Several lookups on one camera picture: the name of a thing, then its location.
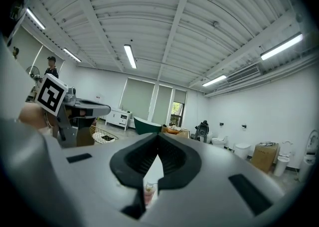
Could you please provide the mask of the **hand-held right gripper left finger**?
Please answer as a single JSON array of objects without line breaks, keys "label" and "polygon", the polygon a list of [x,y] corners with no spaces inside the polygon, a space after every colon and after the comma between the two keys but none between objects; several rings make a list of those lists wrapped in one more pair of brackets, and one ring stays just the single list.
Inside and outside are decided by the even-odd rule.
[{"label": "hand-held right gripper left finger", "polygon": [[145,208],[143,177],[125,162],[156,137],[62,149],[44,136],[42,188],[50,220],[64,227],[157,227],[157,212]]}]

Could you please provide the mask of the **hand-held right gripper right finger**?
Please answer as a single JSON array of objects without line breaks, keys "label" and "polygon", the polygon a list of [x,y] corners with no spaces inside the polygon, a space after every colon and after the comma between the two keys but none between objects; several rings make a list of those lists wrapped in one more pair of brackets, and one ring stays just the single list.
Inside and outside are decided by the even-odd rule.
[{"label": "hand-held right gripper right finger", "polygon": [[201,158],[197,175],[183,188],[160,190],[141,216],[144,227],[258,227],[284,192],[268,175],[233,153],[176,135],[164,135]]}]

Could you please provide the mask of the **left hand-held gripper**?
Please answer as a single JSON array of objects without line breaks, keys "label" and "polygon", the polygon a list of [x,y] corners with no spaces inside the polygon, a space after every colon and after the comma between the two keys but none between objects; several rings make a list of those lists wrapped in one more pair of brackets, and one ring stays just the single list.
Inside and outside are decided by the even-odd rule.
[{"label": "left hand-held gripper", "polygon": [[75,147],[78,128],[73,127],[69,116],[71,108],[79,110],[81,118],[96,118],[108,115],[111,107],[91,100],[76,99],[75,88],[67,86],[51,74],[46,74],[36,95],[35,102],[45,110],[48,121],[58,130],[63,147]]}]

